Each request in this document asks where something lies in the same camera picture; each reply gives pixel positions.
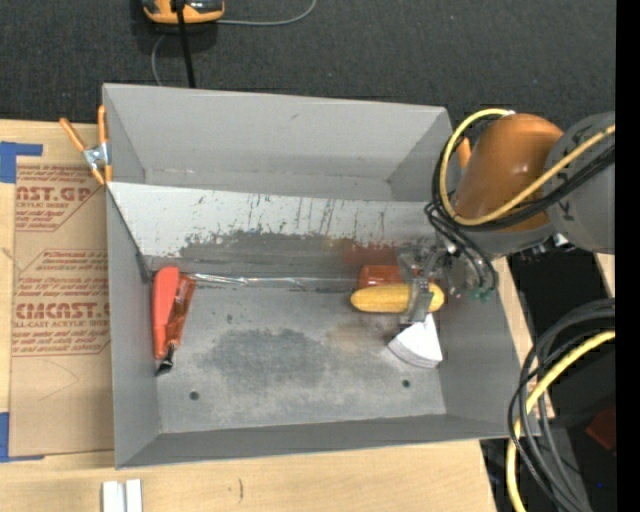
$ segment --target gray metal bin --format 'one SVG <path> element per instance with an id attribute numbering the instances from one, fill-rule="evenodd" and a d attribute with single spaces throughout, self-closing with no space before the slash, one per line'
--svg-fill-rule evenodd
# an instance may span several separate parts
<path id="1" fill-rule="evenodd" d="M 385 347 L 364 263 L 433 236 L 445 109 L 106 84 L 117 467 L 505 436 L 519 371 L 499 298 L 437 313 L 445 360 Z M 154 376 L 149 272 L 208 276 Z"/>

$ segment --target metal clamp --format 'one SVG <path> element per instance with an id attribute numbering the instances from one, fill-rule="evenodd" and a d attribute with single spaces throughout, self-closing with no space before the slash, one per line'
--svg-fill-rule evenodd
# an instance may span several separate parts
<path id="1" fill-rule="evenodd" d="M 424 247 L 429 247 L 428 252 L 424 253 Z M 429 291 L 429 278 L 436 270 L 438 248 L 426 242 L 420 248 L 418 252 L 415 249 L 401 251 L 397 256 L 400 275 L 406 283 L 411 284 L 409 305 L 400 317 L 401 324 L 424 322 L 433 300 L 433 293 Z"/>
<path id="2" fill-rule="evenodd" d="M 98 108 L 98 140 L 99 144 L 93 148 L 88 147 L 80 138 L 76 129 L 65 117 L 60 118 L 60 125 L 69 136 L 71 143 L 82 153 L 84 159 L 91 167 L 91 174 L 94 178 L 104 185 L 105 181 L 111 181 L 111 145 L 107 135 L 106 111 L 104 105 Z"/>

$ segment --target yellow object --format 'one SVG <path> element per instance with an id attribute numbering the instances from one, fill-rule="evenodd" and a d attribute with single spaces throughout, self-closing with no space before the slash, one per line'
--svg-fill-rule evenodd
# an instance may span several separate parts
<path id="1" fill-rule="evenodd" d="M 600 142 L 603 138 L 613 135 L 616 131 L 616 125 L 612 124 L 603 132 L 595 134 L 593 137 L 587 139 L 578 147 L 576 147 L 573 151 L 571 151 L 568 155 L 562 158 L 557 164 L 555 164 L 551 169 L 545 172 L 542 176 L 540 176 L 537 180 L 535 180 L 531 185 L 525 188 L 522 192 L 520 192 L 517 196 L 511 199 L 509 202 L 502 205 L 500 208 L 494 210 L 493 212 L 483 215 L 481 217 L 477 217 L 475 219 L 467 219 L 464 217 L 460 217 L 453 205 L 449 201 L 449 196 L 447 193 L 447 167 L 449 164 L 449 158 L 451 157 L 451 153 L 453 152 L 453 146 L 455 145 L 456 140 L 462 135 L 464 130 L 467 129 L 469 125 L 471 125 L 474 121 L 487 116 L 506 116 L 510 115 L 513 112 L 510 110 L 504 110 L 499 108 L 489 108 L 486 110 L 481 110 L 480 112 L 476 112 L 472 114 L 467 119 L 465 119 L 458 128 L 453 132 L 447 145 L 445 146 L 444 154 L 442 156 L 442 163 L 440 165 L 440 195 L 442 197 L 442 206 L 447 211 L 447 213 L 455 219 L 457 224 L 461 224 L 463 226 L 479 226 L 481 224 L 485 224 L 492 220 L 497 219 L 498 217 L 503 216 L 505 213 L 512 210 L 515 206 L 520 204 L 524 199 L 533 194 L 536 190 L 538 190 L 542 185 L 544 185 L 547 181 L 553 178 L 556 174 L 558 174 L 562 169 L 564 169 L 567 165 L 573 162 L 576 158 L 578 158 L 582 153 L 587 151 L 589 148 L 593 147 L 595 144 Z"/>
<path id="2" fill-rule="evenodd" d="M 444 292 L 434 283 L 429 283 L 433 293 L 429 312 L 438 311 L 444 304 Z M 351 304 L 366 313 L 404 313 L 409 307 L 411 285 L 385 284 L 362 288 L 351 295 Z"/>
<path id="3" fill-rule="evenodd" d="M 575 348 L 571 352 L 569 352 L 566 356 L 564 356 L 560 361 L 558 361 L 555 365 L 551 367 L 551 370 L 545 376 L 540 379 L 540 381 L 533 388 L 531 394 L 527 397 L 527 413 L 531 412 L 533 406 L 538 401 L 542 393 L 544 393 L 547 388 L 555 381 L 558 376 L 563 373 L 569 366 L 575 363 L 578 359 L 580 359 L 587 352 L 593 350 L 594 348 L 602 345 L 603 343 L 612 340 L 616 337 L 615 331 L 605 331 L 600 333 L 592 338 L 589 338 L 582 345 Z M 515 431 L 516 436 L 520 435 L 520 418 L 518 417 L 513 429 Z M 507 489 L 509 491 L 509 498 L 511 499 L 511 503 L 513 507 L 516 509 L 516 512 L 527 512 L 524 504 L 522 503 L 522 499 L 520 498 L 520 492 L 518 491 L 518 483 L 516 480 L 516 445 L 513 441 L 509 442 L 509 446 L 507 448 Z"/>

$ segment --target white object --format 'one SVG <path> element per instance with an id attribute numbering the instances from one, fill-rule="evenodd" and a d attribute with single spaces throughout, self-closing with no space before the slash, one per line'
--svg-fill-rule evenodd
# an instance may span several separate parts
<path id="1" fill-rule="evenodd" d="M 387 345 L 400 359 L 414 366 L 435 368 L 442 361 L 442 350 L 433 315 L 407 327 Z"/>
<path id="2" fill-rule="evenodd" d="M 142 482 L 103 482 L 102 512 L 142 512 Z"/>

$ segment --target blue tape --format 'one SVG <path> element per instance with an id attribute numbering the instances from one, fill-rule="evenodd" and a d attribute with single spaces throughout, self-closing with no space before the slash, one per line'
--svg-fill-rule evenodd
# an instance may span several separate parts
<path id="1" fill-rule="evenodd" d="M 42 156 L 42 144 L 0 142 L 0 183 L 16 182 L 16 157 Z"/>
<path id="2" fill-rule="evenodd" d="M 0 413 L 0 464 L 17 460 L 38 460 L 42 457 L 9 457 L 9 413 Z"/>

